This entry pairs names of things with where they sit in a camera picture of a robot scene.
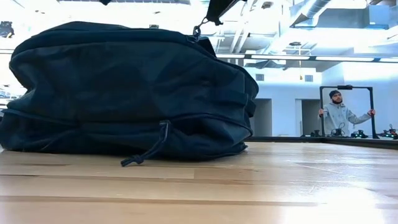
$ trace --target table surface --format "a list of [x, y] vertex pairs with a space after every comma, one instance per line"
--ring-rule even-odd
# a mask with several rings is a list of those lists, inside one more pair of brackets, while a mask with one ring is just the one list
[[1, 224], [396, 224], [398, 151], [248, 143], [211, 162], [0, 154]]

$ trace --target drawstring cord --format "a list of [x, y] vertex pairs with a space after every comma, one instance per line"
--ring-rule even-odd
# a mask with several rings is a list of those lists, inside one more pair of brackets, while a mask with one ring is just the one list
[[171, 123], [170, 121], [161, 121], [159, 123], [160, 125], [160, 135], [159, 135], [159, 140], [152, 146], [151, 149], [143, 153], [142, 155], [133, 155], [123, 161], [120, 162], [120, 164], [123, 167], [128, 166], [129, 164], [135, 162], [137, 164], [142, 164], [144, 160], [151, 158], [155, 154], [157, 154], [159, 151], [163, 149], [165, 146], [165, 143], [167, 141], [167, 138], [169, 137], [170, 131], [171, 131]]

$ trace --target doorway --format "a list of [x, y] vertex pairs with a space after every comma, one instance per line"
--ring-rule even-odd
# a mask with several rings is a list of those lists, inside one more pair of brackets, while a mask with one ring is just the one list
[[265, 137], [272, 136], [272, 100], [255, 99], [256, 112], [254, 117], [250, 118], [253, 136]]
[[302, 134], [310, 135], [314, 130], [321, 130], [318, 119], [320, 100], [301, 100], [302, 103]]

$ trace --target exposed pipe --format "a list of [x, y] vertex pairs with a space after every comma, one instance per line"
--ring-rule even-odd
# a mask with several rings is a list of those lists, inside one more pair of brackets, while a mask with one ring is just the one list
[[234, 52], [235, 46], [238, 43], [238, 40], [239, 40], [239, 38], [240, 38], [240, 36], [242, 34], [242, 31], [244, 29], [244, 25], [246, 24], [246, 15], [247, 15], [247, 13], [250, 12], [253, 4], [254, 4], [254, 0], [248, 0], [248, 1], [246, 1], [246, 3], [242, 7], [241, 17], [240, 17], [240, 21], [239, 21], [239, 28], [236, 30], [234, 39], [232, 40], [231, 47], [229, 48], [229, 52], [230, 53]]
[[11, 0], [13, 2], [15, 2], [18, 6], [23, 7], [25, 9], [25, 7], [23, 5], [21, 5], [19, 2], [17, 2], [16, 0]]
[[369, 4], [371, 5], [377, 5], [381, 2], [382, 0], [372, 0]]
[[[224, 31], [223, 31], [222, 28], [218, 31], [218, 35], [219, 36], [224, 36]], [[223, 39], [221, 39], [221, 38], [217, 39], [217, 45], [216, 45], [216, 49], [215, 49], [216, 53], [218, 52], [218, 49], [220, 48], [220, 44], [221, 44], [222, 41], [223, 41]]]
[[239, 41], [238, 47], [235, 50], [235, 53], [240, 53], [242, 50], [242, 47], [245, 43], [245, 41], [248, 39], [249, 37], [249, 31], [247, 29], [244, 29], [243, 31], [243, 35], [241, 37], [241, 41]]

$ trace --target hand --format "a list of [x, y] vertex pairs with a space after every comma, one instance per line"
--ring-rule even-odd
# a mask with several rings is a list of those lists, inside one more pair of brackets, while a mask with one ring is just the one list
[[368, 115], [369, 116], [372, 116], [372, 115], [375, 115], [375, 114], [376, 114], [376, 111], [374, 109], [371, 109], [371, 110], [368, 111]]

